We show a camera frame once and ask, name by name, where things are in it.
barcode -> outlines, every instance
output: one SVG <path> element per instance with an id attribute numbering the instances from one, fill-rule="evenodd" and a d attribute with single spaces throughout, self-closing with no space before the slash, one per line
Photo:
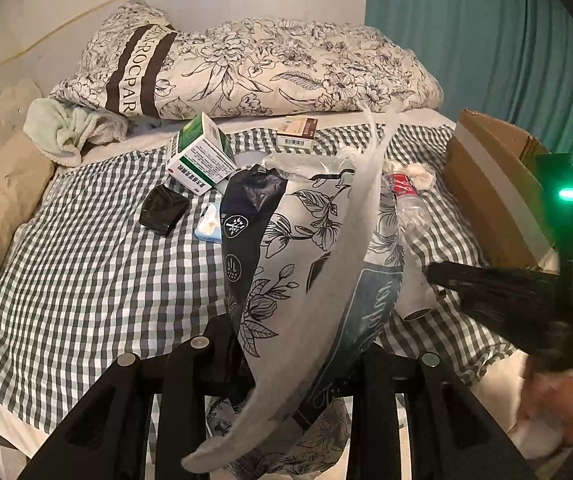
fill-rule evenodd
<path id="1" fill-rule="evenodd" d="M 285 144 L 295 144 L 296 146 L 303 146 L 305 145 L 305 142 L 303 140 L 300 139 L 289 139 L 286 138 L 284 139 L 284 143 Z"/>

green and white box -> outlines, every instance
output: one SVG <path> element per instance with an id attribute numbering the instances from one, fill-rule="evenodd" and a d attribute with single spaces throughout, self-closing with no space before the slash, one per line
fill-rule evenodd
<path id="1" fill-rule="evenodd" d="M 206 113 L 184 126 L 167 147 L 167 172 L 198 196 L 236 168 L 228 137 Z"/>

checkered sheet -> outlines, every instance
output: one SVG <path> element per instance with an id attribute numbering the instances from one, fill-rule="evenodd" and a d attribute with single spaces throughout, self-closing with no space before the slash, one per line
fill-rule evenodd
<path id="1" fill-rule="evenodd" d="M 451 135 L 446 127 L 403 125 L 387 157 L 426 162 L 440 175 Z M 363 125 L 321 130 L 313 151 L 364 148 L 368 136 Z M 264 128 L 231 136 L 231 145 L 236 153 L 297 152 L 277 148 L 275 131 Z M 208 203 L 218 200 L 215 190 L 191 195 L 188 213 L 167 238 L 138 224 L 149 190 L 168 180 L 164 148 L 84 166 L 55 181 L 15 241 L 0 277 L 0 403 L 25 422 L 53 431 L 121 353 L 164 354 L 226 311 L 220 246 L 193 236 Z M 422 264 L 480 263 L 480 248 L 442 179 L 421 195 L 434 219 L 411 246 Z M 393 314 L 380 343 L 407 356 L 435 351 L 470 383 L 513 347 L 456 306 L 448 292 L 422 319 L 402 322 Z M 158 413 L 155 402 L 152 454 Z"/>

teal curtain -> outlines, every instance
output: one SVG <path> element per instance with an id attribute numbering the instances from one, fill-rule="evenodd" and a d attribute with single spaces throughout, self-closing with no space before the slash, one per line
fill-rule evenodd
<path id="1" fill-rule="evenodd" d="M 445 92 L 573 157 L 573 18 L 559 0 L 367 0 L 366 24 L 412 49 Z"/>

printed icon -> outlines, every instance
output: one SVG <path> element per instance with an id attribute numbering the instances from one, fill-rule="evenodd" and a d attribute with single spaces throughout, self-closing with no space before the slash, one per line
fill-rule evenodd
<path id="1" fill-rule="evenodd" d="M 224 234 L 227 238 L 235 238 L 249 225 L 249 221 L 241 215 L 233 215 L 224 221 Z"/>
<path id="2" fill-rule="evenodd" d="M 225 260 L 226 276 L 231 283 L 237 282 L 242 275 L 242 264 L 234 254 L 227 254 Z"/>

